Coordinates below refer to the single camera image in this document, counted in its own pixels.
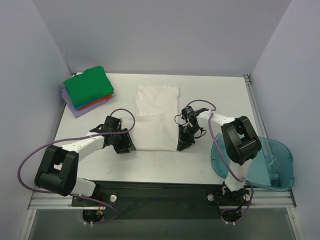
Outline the white t-shirt red print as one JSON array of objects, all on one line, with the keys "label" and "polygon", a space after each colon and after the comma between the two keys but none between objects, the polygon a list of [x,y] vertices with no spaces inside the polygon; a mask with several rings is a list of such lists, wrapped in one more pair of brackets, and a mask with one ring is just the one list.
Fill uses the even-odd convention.
[{"label": "white t-shirt red print", "polygon": [[175,152],[178,145],[180,88],[139,85],[135,96],[135,126],[131,132],[138,151]]}]

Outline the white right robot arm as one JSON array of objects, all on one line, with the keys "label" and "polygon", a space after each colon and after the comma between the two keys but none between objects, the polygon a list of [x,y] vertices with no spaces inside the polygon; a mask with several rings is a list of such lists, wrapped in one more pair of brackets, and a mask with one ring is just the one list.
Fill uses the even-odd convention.
[{"label": "white right robot arm", "polygon": [[240,197],[239,190],[246,185],[249,167],[262,149],[261,141],[246,116],[228,117],[213,110],[193,110],[186,106],[180,113],[185,121],[178,125],[176,150],[181,152],[195,143],[195,134],[209,130],[216,150],[228,170],[221,192],[222,200],[233,204]]}]

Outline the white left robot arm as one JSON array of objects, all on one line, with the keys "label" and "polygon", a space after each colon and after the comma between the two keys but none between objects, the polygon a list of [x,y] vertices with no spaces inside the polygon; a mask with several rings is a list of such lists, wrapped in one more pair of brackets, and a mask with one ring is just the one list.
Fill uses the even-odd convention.
[{"label": "white left robot arm", "polygon": [[117,154],[136,150],[129,130],[119,118],[108,115],[105,122],[91,129],[86,138],[62,146],[48,146],[35,175],[37,187],[61,196],[78,195],[90,206],[101,201],[97,184],[78,177],[78,165],[90,154],[112,146]]}]

